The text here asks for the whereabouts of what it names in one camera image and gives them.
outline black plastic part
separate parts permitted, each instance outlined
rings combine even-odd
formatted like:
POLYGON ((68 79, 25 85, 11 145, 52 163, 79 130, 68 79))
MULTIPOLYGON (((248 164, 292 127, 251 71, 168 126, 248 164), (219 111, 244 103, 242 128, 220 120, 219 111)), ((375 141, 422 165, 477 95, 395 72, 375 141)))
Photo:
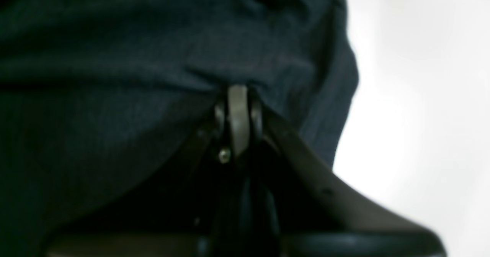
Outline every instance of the black plastic part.
POLYGON ((47 256, 446 256, 432 231, 336 177, 256 94, 249 105, 252 145, 234 161, 245 167, 215 159, 229 143, 221 101, 159 172, 57 233, 47 256))
POLYGON ((264 170, 289 257, 443 257, 439 238, 350 188, 280 116, 264 109, 280 159, 264 170))

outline white background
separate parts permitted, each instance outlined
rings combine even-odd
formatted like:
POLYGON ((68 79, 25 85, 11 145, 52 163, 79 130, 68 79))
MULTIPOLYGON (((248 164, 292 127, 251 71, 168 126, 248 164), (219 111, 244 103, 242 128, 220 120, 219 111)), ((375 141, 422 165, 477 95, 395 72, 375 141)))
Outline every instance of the white background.
POLYGON ((360 86, 335 171, 490 257, 490 0, 348 0, 360 86))

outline white wall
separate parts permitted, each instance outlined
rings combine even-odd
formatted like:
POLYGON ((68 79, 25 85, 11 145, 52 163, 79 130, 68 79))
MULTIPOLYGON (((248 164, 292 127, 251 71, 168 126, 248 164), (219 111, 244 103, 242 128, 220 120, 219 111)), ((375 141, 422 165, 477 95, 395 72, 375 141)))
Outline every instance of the white wall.
POLYGON ((348 0, 360 86, 335 171, 490 257, 490 0, 348 0))

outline metal bolt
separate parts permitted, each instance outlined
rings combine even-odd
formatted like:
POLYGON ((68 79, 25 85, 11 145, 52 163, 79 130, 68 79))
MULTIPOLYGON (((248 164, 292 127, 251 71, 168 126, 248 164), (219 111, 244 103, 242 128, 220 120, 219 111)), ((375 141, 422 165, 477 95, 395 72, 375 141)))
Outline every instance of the metal bolt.
POLYGON ((226 163, 230 162, 230 159, 231 159, 230 149, 229 148, 222 148, 221 150, 219 150, 219 154, 217 157, 218 157, 221 164, 226 164, 226 163))

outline navy fabric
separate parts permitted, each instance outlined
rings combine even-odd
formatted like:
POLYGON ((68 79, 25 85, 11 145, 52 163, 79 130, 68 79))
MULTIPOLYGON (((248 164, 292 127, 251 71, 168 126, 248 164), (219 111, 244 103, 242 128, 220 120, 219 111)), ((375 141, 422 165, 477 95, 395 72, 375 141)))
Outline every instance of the navy fabric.
POLYGON ((345 0, 1 0, 0 256, 144 181, 230 84, 332 164, 357 82, 345 0))

